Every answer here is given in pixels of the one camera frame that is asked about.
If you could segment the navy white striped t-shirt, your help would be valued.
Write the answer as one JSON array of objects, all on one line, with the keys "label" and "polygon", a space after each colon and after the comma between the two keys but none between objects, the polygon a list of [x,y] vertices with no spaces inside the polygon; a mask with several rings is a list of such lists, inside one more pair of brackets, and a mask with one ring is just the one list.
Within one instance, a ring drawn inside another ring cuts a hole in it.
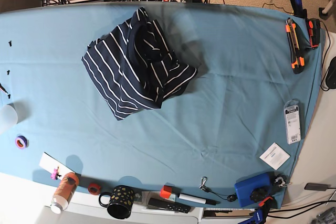
[{"label": "navy white striped t-shirt", "polygon": [[157,20],[145,8],[92,41],[81,61],[114,117],[155,110],[181,95],[197,68],[181,62]]}]

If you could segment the teal table cloth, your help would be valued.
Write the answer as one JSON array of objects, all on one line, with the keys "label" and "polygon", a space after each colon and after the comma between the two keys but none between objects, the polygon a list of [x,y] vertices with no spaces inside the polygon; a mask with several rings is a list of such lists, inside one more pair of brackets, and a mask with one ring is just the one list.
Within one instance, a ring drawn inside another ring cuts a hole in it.
[{"label": "teal table cloth", "polygon": [[[81,58],[88,45],[140,7],[157,20],[178,59],[198,72],[182,95],[160,109],[118,121]],[[51,185],[39,167],[45,152],[105,187],[159,190],[171,183],[201,195],[201,178],[230,194],[234,183],[270,171],[259,157],[277,143],[291,176],[302,142],[289,145],[283,108],[299,100],[302,134],[317,104],[325,33],[311,49],[305,21],[295,18],[306,67],[291,69],[285,21],[270,9],[181,3],[91,3],[1,14],[1,105],[16,126],[1,135],[1,172]],[[28,140],[19,149],[17,136]]]}]

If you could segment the metal carabiner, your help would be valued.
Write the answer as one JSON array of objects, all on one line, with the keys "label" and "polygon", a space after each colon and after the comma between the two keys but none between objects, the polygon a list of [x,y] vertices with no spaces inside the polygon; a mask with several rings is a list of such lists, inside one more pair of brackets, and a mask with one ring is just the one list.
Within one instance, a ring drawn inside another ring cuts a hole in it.
[{"label": "metal carabiner", "polygon": [[200,185],[200,189],[203,190],[203,191],[207,191],[207,187],[206,187],[206,182],[207,182],[207,177],[206,176],[203,176],[202,179],[201,179],[201,185]]}]

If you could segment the red orange cube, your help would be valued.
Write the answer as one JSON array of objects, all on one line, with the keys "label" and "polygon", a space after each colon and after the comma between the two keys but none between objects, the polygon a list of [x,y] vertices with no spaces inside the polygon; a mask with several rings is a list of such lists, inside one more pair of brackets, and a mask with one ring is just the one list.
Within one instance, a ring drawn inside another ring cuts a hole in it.
[{"label": "red orange cube", "polygon": [[160,190],[160,197],[169,199],[171,195],[172,195],[172,187],[164,185]]}]

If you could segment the white black marker pen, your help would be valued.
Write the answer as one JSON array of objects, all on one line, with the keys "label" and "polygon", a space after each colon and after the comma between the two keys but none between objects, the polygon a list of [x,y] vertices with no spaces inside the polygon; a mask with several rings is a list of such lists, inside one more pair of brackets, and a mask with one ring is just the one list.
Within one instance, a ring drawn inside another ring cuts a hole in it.
[{"label": "white black marker pen", "polygon": [[219,204],[218,201],[215,201],[212,199],[200,198],[200,197],[195,197],[195,196],[191,196],[187,194],[177,194],[176,196],[177,198],[181,200],[191,201],[191,202],[195,202],[198,204],[212,205],[212,206],[216,206]]}]

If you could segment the black remote control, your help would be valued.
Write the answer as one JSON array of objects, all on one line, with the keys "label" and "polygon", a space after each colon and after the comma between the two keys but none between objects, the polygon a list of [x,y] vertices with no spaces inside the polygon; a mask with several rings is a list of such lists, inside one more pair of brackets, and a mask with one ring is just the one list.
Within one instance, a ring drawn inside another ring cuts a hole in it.
[{"label": "black remote control", "polygon": [[189,213],[191,210],[191,207],[188,205],[180,204],[177,202],[172,202],[172,201],[163,201],[155,198],[150,198],[148,201],[148,205],[152,207],[157,207],[169,211],[174,211],[174,212],[181,212],[181,213]]}]

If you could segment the black mug gold leaves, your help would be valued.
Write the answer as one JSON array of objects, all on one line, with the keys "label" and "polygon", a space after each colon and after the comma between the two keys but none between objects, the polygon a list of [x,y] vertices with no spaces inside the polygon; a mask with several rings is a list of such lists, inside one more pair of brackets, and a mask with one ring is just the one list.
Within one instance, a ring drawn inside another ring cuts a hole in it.
[{"label": "black mug gold leaves", "polygon": [[[102,203],[102,197],[108,196],[107,204]],[[99,195],[99,205],[105,208],[108,214],[115,219],[128,219],[131,216],[131,211],[134,203],[135,192],[134,189],[119,185],[116,186],[112,192],[102,192]]]}]

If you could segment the red tape roll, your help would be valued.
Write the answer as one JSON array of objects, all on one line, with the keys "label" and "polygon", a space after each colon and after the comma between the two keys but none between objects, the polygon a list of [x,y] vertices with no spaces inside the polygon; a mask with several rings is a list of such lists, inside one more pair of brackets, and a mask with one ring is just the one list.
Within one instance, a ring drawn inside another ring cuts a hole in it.
[{"label": "red tape roll", "polygon": [[88,192],[92,195],[100,195],[101,186],[97,183],[90,183],[88,186]]}]

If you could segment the blue box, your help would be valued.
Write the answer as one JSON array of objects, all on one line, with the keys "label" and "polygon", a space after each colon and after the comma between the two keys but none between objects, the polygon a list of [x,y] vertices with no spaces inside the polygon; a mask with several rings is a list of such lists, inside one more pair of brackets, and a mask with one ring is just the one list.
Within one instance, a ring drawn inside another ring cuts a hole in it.
[{"label": "blue box", "polygon": [[247,207],[263,201],[271,195],[274,187],[274,174],[262,173],[234,184],[239,205]]}]

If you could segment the white square card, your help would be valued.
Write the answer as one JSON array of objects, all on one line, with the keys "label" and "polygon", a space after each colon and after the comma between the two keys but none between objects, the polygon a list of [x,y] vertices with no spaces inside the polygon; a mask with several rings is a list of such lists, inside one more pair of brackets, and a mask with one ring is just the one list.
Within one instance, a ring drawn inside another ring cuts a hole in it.
[{"label": "white square card", "polygon": [[290,155],[285,152],[277,143],[271,146],[259,157],[272,169],[279,169],[289,158]]}]

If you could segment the clear plastic blister pack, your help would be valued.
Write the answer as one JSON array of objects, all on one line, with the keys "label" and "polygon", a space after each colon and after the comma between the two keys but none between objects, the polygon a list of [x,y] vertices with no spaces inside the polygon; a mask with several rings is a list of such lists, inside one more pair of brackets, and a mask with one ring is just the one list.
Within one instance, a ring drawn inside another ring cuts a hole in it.
[{"label": "clear plastic blister pack", "polygon": [[299,100],[293,99],[284,105],[286,138],[289,145],[301,140]]}]

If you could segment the pink clip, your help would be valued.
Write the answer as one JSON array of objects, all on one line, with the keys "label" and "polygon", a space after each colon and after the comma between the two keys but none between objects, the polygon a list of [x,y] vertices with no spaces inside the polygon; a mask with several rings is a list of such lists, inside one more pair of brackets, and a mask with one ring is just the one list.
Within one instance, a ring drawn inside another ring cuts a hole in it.
[{"label": "pink clip", "polygon": [[51,179],[52,180],[57,180],[58,179],[58,169],[54,169],[54,171],[51,173]]}]

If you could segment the white paper sheet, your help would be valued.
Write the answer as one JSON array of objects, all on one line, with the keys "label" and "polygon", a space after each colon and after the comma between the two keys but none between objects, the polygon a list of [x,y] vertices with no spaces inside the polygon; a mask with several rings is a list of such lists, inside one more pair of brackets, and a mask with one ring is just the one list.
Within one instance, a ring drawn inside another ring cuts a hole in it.
[{"label": "white paper sheet", "polygon": [[39,167],[49,172],[50,174],[54,171],[54,169],[58,169],[58,179],[63,178],[67,173],[75,173],[73,170],[57,161],[47,153],[43,153],[41,159],[39,161]]}]

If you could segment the orange black utility knife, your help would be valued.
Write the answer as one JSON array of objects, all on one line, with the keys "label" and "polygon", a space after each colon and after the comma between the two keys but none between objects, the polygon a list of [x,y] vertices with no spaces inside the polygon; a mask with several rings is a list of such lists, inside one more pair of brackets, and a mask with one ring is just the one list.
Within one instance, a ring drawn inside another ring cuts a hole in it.
[{"label": "orange black utility knife", "polygon": [[300,74],[305,67],[303,54],[301,53],[299,40],[296,33],[296,23],[292,18],[286,20],[286,34],[290,48],[291,68],[294,74]]}]

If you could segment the orange bottle white cap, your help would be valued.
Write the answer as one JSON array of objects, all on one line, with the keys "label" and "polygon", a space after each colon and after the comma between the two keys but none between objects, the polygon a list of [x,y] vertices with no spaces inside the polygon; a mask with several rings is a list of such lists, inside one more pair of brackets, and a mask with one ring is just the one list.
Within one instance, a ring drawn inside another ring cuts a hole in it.
[{"label": "orange bottle white cap", "polygon": [[67,173],[63,176],[57,187],[50,208],[55,214],[61,214],[69,206],[69,203],[79,185],[79,178],[75,173]]}]

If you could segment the blue clamp bottom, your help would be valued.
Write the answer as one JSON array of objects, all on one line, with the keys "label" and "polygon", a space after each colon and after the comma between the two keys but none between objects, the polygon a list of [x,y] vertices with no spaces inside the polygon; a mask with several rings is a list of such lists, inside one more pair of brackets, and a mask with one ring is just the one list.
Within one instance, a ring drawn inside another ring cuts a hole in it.
[{"label": "blue clamp bottom", "polygon": [[244,223],[246,224],[266,223],[267,215],[269,214],[274,201],[275,200],[272,196],[268,196],[267,198],[265,198],[263,201],[259,203],[259,208],[255,210],[252,217],[244,221]]}]

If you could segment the purple tape roll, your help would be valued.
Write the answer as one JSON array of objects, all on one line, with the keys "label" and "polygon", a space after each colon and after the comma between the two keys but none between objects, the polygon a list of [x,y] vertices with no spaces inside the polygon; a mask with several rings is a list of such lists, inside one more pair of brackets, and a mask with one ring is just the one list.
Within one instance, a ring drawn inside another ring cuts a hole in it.
[{"label": "purple tape roll", "polygon": [[15,138],[15,144],[19,149],[25,149],[28,147],[28,140],[26,137],[20,135]]}]

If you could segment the translucent plastic cup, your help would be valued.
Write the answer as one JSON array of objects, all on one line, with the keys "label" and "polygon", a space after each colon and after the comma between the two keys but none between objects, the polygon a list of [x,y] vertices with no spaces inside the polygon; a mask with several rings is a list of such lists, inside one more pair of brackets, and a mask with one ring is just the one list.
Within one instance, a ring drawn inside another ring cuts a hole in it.
[{"label": "translucent plastic cup", "polygon": [[8,129],[16,125],[18,115],[16,110],[11,105],[5,105],[1,108],[0,113],[0,134],[3,134]]}]

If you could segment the orange black tool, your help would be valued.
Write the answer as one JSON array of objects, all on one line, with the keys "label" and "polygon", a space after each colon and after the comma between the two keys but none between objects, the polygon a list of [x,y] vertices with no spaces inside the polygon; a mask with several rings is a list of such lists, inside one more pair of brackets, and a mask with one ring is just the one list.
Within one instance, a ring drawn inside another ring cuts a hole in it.
[{"label": "orange black tool", "polygon": [[308,32],[310,38],[310,46],[315,49],[320,43],[320,20],[312,18],[308,21]]}]

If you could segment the blue black clamp top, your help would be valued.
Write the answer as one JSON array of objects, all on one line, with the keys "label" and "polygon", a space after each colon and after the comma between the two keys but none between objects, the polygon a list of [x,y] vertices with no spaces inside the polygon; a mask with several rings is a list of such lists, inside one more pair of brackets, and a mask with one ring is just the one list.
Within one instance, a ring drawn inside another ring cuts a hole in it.
[{"label": "blue black clamp top", "polygon": [[303,8],[302,0],[290,0],[293,15],[296,17],[307,19],[307,10]]}]

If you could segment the black round object right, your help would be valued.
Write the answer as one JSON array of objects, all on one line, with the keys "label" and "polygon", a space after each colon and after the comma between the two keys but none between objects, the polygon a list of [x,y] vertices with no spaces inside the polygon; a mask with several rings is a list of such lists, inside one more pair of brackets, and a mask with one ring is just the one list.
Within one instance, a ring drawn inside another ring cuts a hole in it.
[{"label": "black round object right", "polygon": [[336,89],[336,57],[330,61],[325,77],[325,85],[327,90]]}]

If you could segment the black power adapter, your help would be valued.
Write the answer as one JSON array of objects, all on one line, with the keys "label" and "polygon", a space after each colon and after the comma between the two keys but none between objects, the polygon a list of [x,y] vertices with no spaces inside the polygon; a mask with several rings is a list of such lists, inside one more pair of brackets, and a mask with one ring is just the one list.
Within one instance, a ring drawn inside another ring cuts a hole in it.
[{"label": "black power adapter", "polygon": [[304,190],[312,191],[326,191],[329,189],[328,184],[319,184],[319,183],[307,183],[304,187]]}]

